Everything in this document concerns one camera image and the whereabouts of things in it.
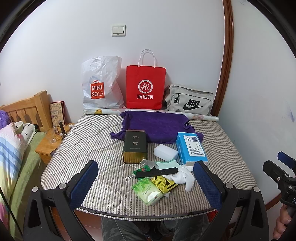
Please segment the person's right hand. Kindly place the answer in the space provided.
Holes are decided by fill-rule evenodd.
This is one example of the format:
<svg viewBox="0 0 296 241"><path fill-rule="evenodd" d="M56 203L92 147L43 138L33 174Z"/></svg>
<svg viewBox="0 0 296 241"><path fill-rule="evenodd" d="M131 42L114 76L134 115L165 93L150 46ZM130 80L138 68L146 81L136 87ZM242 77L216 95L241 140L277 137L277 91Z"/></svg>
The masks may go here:
<svg viewBox="0 0 296 241"><path fill-rule="evenodd" d="M278 240L287 228L287 225L292 220L288 214L287 205L283 205L280 209L280 216L276 219L276 226L273 230L273 238Z"/></svg>

